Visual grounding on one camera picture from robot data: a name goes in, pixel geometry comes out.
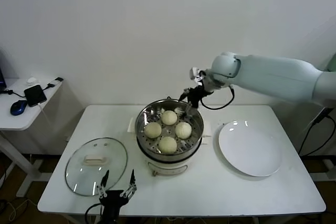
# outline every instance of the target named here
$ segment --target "glass lid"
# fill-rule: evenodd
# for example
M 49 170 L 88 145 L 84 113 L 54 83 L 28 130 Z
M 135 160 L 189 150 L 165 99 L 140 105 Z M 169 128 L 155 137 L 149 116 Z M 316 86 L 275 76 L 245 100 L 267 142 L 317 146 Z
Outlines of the glass lid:
M 97 138 L 74 152 L 66 167 L 65 180 L 75 194 L 94 196 L 108 170 L 106 190 L 119 181 L 127 161 L 127 151 L 121 142 L 110 137 Z

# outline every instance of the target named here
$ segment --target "wooden floor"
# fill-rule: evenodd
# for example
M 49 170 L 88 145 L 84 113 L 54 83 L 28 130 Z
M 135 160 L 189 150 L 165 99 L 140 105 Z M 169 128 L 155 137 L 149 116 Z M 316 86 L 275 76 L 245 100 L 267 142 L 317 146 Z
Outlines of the wooden floor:
M 57 158 L 47 158 L 44 159 L 40 170 L 42 172 L 52 172 L 58 162 Z M 10 165 L 10 160 L 4 156 L 3 154 L 0 154 L 0 177 L 4 173 L 4 167 L 8 167 Z M 315 161 L 307 161 L 305 162 L 305 165 L 308 168 L 309 172 L 324 172 L 325 167 Z M 25 178 L 25 173 L 15 166 L 13 171 L 8 175 L 8 178 L 6 179 L 6 182 L 3 186 L 3 188 L 0 190 L 0 200 L 5 199 L 7 201 L 12 201 L 15 199 L 15 195 L 17 190 L 19 189 L 22 181 Z M 42 195 L 47 183 L 46 182 L 33 182 L 32 186 L 30 187 L 26 197 L 29 198 L 34 203 L 38 203 L 40 196 Z M 325 203 L 327 204 L 327 211 L 335 212 L 336 213 L 336 183 L 335 182 L 320 182 L 317 183 L 317 188 L 320 191 Z M 13 205 L 15 207 L 19 206 L 24 199 L 16 199 L 13 201 Z M 25 205 L 23 205 L 20 209 L 17 211 L 17 216 L 20 215 L 20 213 L 23 212 L 25 209 Z M 7 209 L 0 214 L 0 224 L 7 224 L 9 223 L 8 218 L 9 215 L 12 213 L 12 208 L 7 207 Z M 318 219 L 309 220 L 308 218 L 317 218 L 317 215 L 311 215 L 311 216 L 298 216 L 295 219 L 288 222 L 288 224 L 336 224 L 336 215 L 331 214 L 322 214 L 322 222 L 319 222 Z M 268 217 L 260 218 L 260 222 L 262 223 L 264 220 L 266 220 Z M 207 224 L 216 224 L 216 223 L 222 223 L 222 224 L 250 224 L 251 218 L 245 217 L 245 218 L 230 218 L 228 222 L 228 218 L 203 218 L 203 219 L 176 219 L 175 221 L 169 221 L 166 218 L 142 218 L 140 220 L 140 224 L 184 224 L 186 222 L 190 224 L 204 224 L 204 221 Z M 119 223 L 134 223 L 135 219 L 132 218 L 120 218 Z M 37 210 L 37 207 L 33 204 L 29 203 L 28 208 L 26 209 L 25 213 L 21 215 L 19 219 L 17 219 L 15 222 L 16 224 L 67 224 L 68 221 L 59 215 L 53 215 L 53 214 L 44 214 L 42 212 L 39 212 Z

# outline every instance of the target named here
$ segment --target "smartphone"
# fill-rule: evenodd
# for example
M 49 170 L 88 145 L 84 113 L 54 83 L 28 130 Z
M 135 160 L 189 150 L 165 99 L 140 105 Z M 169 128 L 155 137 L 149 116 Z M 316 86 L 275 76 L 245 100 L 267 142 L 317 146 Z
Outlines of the smartphone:
M 26 89 L 24 92 L 30 107 L 34 107 L 39 103 L 47 101 L 46 95 L 44 94 L 40 85 L 35 85 L 29 89 Z

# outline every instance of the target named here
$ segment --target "small white side table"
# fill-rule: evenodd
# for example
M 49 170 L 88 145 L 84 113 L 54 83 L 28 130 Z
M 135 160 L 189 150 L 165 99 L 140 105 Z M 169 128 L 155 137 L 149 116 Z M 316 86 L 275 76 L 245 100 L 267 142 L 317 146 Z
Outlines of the small white side table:
M 52 80 L 39 80 L 42 88 L 45 88 Z M 12 89 L 14 92 L 24 95 L 24 90 L 29 88 L 26 85 L 26 79 L 6 79 L 7 89 Z M 61 86 L 61 83 L 53 88 L 49 88 L 44 91 L 47 101 L 41 103 L 41 107 L 44 108 L 49 102 L 50 98 L 56 93 Z M 51 173 L 40 173 L 38 171 L 42 164 L 42 160 L 36 160 L 34 164 L 31 164 L 11 143 L 10 140 L 5 137 L 3 131 L 23 131 L 31 126 L 36 117 L 41 112 L 39 106 L 29 107 L 27 106 L 24 113 L 21 115 L 13 116 L 9 110 L 12 104 L 18 100 L 24 100 L 24 98 L 18 97 L 15 94 L 0 94 L 0 150 L 9 157 L 13 162 L 7 169 L 6 173 L 9 174 L 15 165 L 19 166 L 26 174 L 26 178 L 17 191 L 17 197 L 24 197 L 33 181 L 49 181 Z M 3 176 L 0 179 L 0 184 L 4 181 Z

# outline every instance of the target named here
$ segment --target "lid handle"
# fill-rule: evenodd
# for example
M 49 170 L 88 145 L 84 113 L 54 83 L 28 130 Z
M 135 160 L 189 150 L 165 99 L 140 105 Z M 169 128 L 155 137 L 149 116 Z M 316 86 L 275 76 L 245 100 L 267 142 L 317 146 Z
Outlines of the lid handle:
M 108 158 L 100 155 L 86 155 L 83 160 L 83 165 L 105 165 Z

